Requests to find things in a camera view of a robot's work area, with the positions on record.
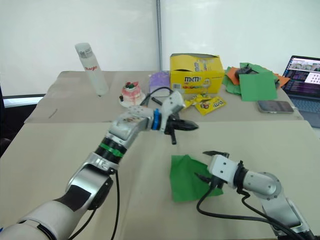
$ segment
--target white wall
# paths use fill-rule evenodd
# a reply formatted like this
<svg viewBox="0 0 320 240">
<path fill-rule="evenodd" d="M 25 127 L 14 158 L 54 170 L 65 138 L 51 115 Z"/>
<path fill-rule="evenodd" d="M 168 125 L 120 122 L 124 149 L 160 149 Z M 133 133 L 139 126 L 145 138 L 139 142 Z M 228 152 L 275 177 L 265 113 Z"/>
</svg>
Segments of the white wall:
<svg viewBox="0 0 320 240">
<path fill-rule="evenodd" d="M 161 0 L 163 68 L 172 53 L 220 55 L 283 74 L 291 55 L 320 58 L 320 0 Z"/>
<path fill-rule="evenodd" d="M 61 71 L 83 71 L 89 42 L 103 70 L 157 70 L 154 0 L 0 0 L 4 96 L 44 94 Z"/>
</svg>

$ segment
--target orange paper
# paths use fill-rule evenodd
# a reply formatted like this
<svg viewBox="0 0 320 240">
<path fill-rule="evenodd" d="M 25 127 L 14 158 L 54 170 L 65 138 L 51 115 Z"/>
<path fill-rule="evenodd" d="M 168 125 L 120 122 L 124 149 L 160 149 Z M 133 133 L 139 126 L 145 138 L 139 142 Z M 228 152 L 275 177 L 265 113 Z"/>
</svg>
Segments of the orange paper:
<svg viewBox="0 0 320 240">
<path fill-rule="evenodd" d="M 232 81 L 234 85 L 240 85 L 239 79 L 236 78 L 236 71 L 239 68 L 231 67 L 228 73 L 226 74 Z"/>
<path fill-rule="evenodd" d="M 289 77 L 280 76 L 277 73 L 274 73 L 274 75 L 276 75 L 278 77 L 278 79 L 279 79 L 279 82 L 280 82 L 279 88 L 281 88 L 283 85 L 285 85 L 290 80 Z"/>
</svg>

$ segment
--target smartphone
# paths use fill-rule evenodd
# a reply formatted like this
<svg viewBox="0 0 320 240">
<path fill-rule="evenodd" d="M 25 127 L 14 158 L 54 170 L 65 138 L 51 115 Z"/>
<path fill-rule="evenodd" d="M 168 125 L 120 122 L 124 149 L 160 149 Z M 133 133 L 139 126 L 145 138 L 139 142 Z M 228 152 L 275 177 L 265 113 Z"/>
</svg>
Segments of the smartphone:
<svg viewBox="0 0 320 240">
<path fill-rule="evenodd" d="M 259 111 L 270 114 L 292 114 L 294 109 L 287 101 L 258 101 Z"/>
</svg>

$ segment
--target white plastic bottle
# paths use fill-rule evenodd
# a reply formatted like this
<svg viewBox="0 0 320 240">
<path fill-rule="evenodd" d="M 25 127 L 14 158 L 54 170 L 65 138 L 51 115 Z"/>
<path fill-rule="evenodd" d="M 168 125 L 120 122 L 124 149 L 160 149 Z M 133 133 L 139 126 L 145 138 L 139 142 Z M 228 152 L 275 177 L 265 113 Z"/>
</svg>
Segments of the white plastic bottle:
<svg viewBox="0 0 320 240">
<path fill-rule="evenodd" d="M 102 96 L 109 91 L 104 73 L 101 71 L 96 56 L 87 42 L 75 45 L 75 50 L 79 54 L 80 61 L 84 70 L 87 72 L 89 79 L 98 96 Z"/>
</svg>

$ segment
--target yellow candy wrapper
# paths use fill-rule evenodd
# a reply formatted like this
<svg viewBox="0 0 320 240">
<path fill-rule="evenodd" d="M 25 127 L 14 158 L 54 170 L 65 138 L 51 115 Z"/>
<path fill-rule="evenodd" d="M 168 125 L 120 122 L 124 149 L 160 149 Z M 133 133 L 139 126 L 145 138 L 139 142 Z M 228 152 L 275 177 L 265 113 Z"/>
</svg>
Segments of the yellow candy wrapper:
<svg viewBox="0 0 320 240">
<path fill-rule="evenodd" d="M 198 103 L 201 103 L 202 101 L 210 100 L 210 99 L 212 99 L 212 97 L 210 97 L 208 94 L 198 94 L 193 98 L 191 98 L 190 100 L 184 100 L 184 104 L 185 104 L 184 109 L 187 109 L 192 105 L 196 105 Z"/>
<path fill-rule="evenodd" d="M 214 98 L 212 98 L 208 101 L 197 103 L 195 105 L 195 108 L 198 109 L 198 111 L 202 115 L 206 115 L 206 114 L 211 113 L 212 111 L 214 111 L 218 108 L 223 107 L 226 104 L 227 104 L 227 102 L 222 97 L 215 96 Z"/>
</svg>

